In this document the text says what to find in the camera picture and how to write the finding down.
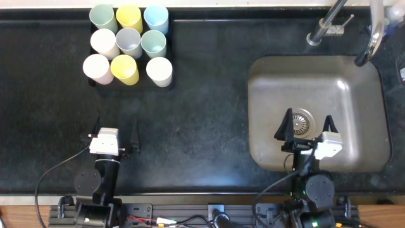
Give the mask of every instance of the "drain strainer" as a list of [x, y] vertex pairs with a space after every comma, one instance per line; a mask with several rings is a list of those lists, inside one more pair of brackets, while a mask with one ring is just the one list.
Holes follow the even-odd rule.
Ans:
[[294, 124], [294, 134], [298, 136], [305, 134], [310, 127], [308, 117], [302, 113], [293, 113], [292, 123]]

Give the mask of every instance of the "wooden floor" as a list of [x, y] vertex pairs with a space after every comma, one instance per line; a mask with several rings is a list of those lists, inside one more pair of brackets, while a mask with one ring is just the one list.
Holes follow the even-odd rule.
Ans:
[[[41, 228], [34, 206], [0, 206], [7, 228]], [[40, 206], [42, 219], [47, 224], [50, 206]], [[405, 227], [405, 206], [359, 206], [362, 222], [374, 227]]]

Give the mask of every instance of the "chrome faucet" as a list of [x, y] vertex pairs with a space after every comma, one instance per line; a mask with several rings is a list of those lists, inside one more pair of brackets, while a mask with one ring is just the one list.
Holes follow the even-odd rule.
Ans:
[[[316, 46], [321, 43], [322, 37], [325, 34], [327, 34], [327, 32], [331, 29], [332, 20], [336, 17], [337, 13], [343, 8], [343, 5], [345, 5], [346, 1], [347, 0], [337, 0], [334, 6], [330, 8], [327, 15], [319, 21], [318, 25], [315, 27], [314, 32], [309, 33], [307, 35], [306, 39], [310, 45]], [[384, 35], [383, 1], [370, 0], [370, 11], [371, 11], [371, 37], [366, 50], [363, 53], [359, 54], [357, 58], [354, 60], [354, 63], [358, 67], [363, 66], [364, 64], [366, 64], [367, 61], [371, 59], [371, 57], [373, 57], [373, 55], [377, 52], [377, 49], [381, 44], [381, 40]], [[342, 30], [342, 28], [346, 24], [347, 22], [343, 24], [343, 26], [340, 26], [338, 30]]]

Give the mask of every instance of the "black countertop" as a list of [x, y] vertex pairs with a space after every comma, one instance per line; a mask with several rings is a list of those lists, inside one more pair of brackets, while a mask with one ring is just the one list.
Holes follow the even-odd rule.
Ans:
[[[38, 178], [81, 150], [92, 127], [129, 135], [139, 120], [142, 152], [123, 160], [116, 194], [251, 193], [285, 176], [260, 168], [249, 152], [247, 72], [267, 55], [355, 55], [368, 43], [368, 9], [356, 9], [343, 37], [317, 47], [305, 37], [327, 12], [279, 9], [172, 9], [173, 72], [168, 92], [103, 92], [88, 86], [87, 10], [3, 11], [0, 20], [0, 193], [33, 194]], [[344, 10], [337, 23], [351, 9]], [[381, 72], [392, 159], [377, 173], [333, 173], [340, 193], [398, 193], [405, 162], [405, 30], [373, 59]], [[43, 181], [44, 194], [74, 193], [73, 179], [95, 158], [81, 155]], [[289, 182], [273, 190], [289, 191]]]

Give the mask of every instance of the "plastic cup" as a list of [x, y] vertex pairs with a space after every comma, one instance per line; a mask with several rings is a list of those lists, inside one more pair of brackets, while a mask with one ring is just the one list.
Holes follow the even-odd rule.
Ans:
[[117, 56], [111, 62], [111, 72], [125, 85], [132, 86], [139, 80], [139, 72], [135, 60], [126, 54]]
[[144, 30], [142, 25], [142, 15], [136, 5], [124, 5], [116, 11], [116, 19], [123, 28], [136, 29], [140, 34]]
[[100, 4], [90, 10], [90, 21], [98, 29], [110, 29], [114, 33], [118, 31], [118, 26], [114, 17], [114, 10], [107, 4]]
[[84, 60], [83, 72], [96, 82], [106, 85], [113, 81], [107, 58], [101, 54], [92, 54]]
[[159, 87], [166, 87], [171, 83], [173, 67], [164, 57], [156, 57], [146, 65], [146, 73]]
[[163, 34], [169, 31], [169, 11], [164, 6], [149, 6], [145, 9], [144, 18], [152, 30]]
[[151, 59], [166, 56], [166, 37], [157, 30], [145, 32], [140, 40], [140, 44]]
[[94, 50], [109, 60], [120, 55], [120, 49], [115, 44], [115, 34], [106, 28], [95, 31], [91, 36], [90, 44]]
[[116, 45], [127, 55], [135, 59], [142, 56], [142, 47], [140, 46], [140, 34], [136, 29], [123, 28], [115, 37]]

